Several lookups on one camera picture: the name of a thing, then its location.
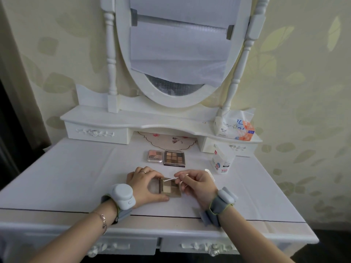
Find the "hand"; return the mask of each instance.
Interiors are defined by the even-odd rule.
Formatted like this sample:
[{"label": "hand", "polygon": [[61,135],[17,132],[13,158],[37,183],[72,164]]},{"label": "hand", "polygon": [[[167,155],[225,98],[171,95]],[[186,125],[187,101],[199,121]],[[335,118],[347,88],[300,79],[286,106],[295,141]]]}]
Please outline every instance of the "hand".
[{"label": "hand", "polygon": [[147,186],[152,178],[163,178],[164,176],[150,167],[135,169],[135,172],[127,174],[127,184],[133,188],[133,196],[136,204],[134,209],[151,202],[164,202],[169,196],[163,194],[152,194]]},{"label": "hand", "polygon": [[174,176],[178,177],[175,180],[176,184],[183,181],[180,185],[181,190],[195,197],[203,210],[210,207],[212,200],[218,194],[217,186],[206,171],[186,170],[177,172]]}]

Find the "wallpaper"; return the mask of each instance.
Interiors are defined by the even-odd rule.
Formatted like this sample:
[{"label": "wallpaper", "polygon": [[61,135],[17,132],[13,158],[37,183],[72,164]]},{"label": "wallpaper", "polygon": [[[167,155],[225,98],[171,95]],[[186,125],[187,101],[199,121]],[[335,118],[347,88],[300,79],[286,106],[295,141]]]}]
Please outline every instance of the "wallpaper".
[{"label": "wallpaper", "polygon": [[[66,136],[59,116],[78,103],[74,84],[108,89],[99,0],[2,1],[55,143]],[[351,222],[350,10],[348,0],[271,0],[231,106],[256,108],[255,155],[308,222]],[[203,105],[223,104],[232,72]],[[117,85],[136,95],[119,48]]]}]

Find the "wrist device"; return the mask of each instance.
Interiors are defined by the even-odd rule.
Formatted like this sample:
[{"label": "wrist device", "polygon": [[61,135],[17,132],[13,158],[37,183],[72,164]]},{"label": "wrist device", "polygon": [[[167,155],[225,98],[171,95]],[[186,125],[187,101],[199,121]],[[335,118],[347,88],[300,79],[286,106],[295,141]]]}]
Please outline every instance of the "wrist device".
[{"label": "wrist device", "polygon": [[212,200],[209,208],[200,213],[200,217],[205,226],[213,224],[220,227],[218,214],[222,213],[228,206],[235,204],[237,200],[238,197],[226,187],[219,190],[217,196]]},{"label": "wrist device", "polygon": [[114,184],[108,189],[108,193],[101,198],[101,203],[108,199],[113,199],[118,207],[118,214],[113,224],[123,220],[132,213],[132,208],[135,205],[133,189],[127,184]]}]

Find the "forearm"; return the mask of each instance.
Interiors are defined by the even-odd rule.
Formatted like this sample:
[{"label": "forearm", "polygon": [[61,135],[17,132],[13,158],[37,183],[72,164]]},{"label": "forearm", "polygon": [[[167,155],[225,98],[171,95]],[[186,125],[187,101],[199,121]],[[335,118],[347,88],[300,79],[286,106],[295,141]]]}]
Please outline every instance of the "forearm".
[{"label": "forearm", "polygon": [[246,261],[293,262],[248,223],[235,208],[226,208],[218,218],[223,230]]},{"label": "forearm", "polygon": [[[108,226],[117,216],[117,207],[112,199],[100,204],[95,211],[105,216]],[[103,221],[98,214],[88,214],[41,249],[30,262],[80,262],[104,232]]]}]

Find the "floor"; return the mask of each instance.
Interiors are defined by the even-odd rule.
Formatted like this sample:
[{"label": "floor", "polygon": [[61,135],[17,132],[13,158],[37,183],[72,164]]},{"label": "floor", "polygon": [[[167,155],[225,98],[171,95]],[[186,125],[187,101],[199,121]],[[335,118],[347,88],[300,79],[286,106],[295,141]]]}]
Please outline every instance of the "floor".
[{"label": "floor", "polygon": [[[342,231],[315,230],[320,242],[306,245],[292,256],[296,263],[337,263],[351,262],[351,233]],[[156,250],[154,256],[98,255],[94,258],[85,257],[81,263],[93,262],[182,262],[182,263],[236,263],[244,262],[240,255],[218,255],[211,257],[206,254],[162,253]]]}]

